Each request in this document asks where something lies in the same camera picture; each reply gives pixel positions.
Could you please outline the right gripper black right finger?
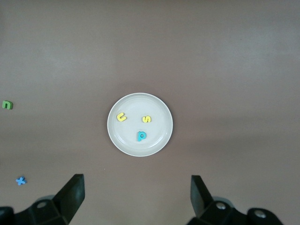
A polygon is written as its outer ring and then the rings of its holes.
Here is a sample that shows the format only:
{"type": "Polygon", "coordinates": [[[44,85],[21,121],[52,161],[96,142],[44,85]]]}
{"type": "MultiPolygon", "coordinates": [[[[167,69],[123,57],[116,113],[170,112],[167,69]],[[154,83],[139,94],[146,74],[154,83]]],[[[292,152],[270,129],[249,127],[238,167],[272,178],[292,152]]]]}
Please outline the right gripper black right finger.
{"type": "Polygon", "coordinates": [[[243,214],[226,199],[215,200],[199,175],[191,176],[190,200],[195,217],[187,225],[284,225],[267,209],[250,208],[243,214]]]}

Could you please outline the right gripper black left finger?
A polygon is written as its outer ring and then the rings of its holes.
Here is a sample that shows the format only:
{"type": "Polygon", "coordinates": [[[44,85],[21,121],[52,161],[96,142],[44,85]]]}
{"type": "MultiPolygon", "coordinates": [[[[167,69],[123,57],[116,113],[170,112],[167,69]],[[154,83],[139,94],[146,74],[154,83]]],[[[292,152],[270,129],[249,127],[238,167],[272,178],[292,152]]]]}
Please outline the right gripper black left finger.
{"type": "Polygon", "coordinates": [[[52,198],[41,198],[21,212],[1,206],[0,225],[69,225],[84,199],[84,175],[75,174],[52,198]]]}

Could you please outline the beige round plate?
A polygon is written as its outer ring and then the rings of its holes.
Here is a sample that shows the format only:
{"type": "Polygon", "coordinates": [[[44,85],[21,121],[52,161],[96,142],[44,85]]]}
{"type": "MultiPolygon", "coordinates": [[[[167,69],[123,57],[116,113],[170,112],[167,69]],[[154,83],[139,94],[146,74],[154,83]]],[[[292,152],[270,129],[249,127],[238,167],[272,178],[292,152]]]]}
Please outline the beige round plate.
{"type": "Polygon", "coordinates": [[[147,157],[162,150],[173,132],[173,117],[167,105],[158,97],[148,93],[132,93],[119,99],[111,108],[107,118],[108,135],[117,149],[134,157],[147,157]],[[117,120],[117,114],[125,113],[127,119],[117,120]],[[149,115],[150,123],[142,117],[149,115]],[[147,138],[137,141],[138,131],[147,138]]]}

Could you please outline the brown table cover sheet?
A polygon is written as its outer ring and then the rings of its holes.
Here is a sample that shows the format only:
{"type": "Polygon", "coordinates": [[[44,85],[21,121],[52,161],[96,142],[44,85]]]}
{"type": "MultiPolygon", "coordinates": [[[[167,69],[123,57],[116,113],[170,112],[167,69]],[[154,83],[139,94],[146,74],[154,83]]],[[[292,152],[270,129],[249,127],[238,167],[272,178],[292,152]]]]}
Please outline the brown table cover sheet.
{"type": "Polygon", "coordinates": [[[185,225],[193,174],[243,213],[300,225],[300,0],[0,0],[0,206],[76,173],[71,225],[185,225]],[[107,132],[136,92],[173,117],[148,157],[107,132]]]}

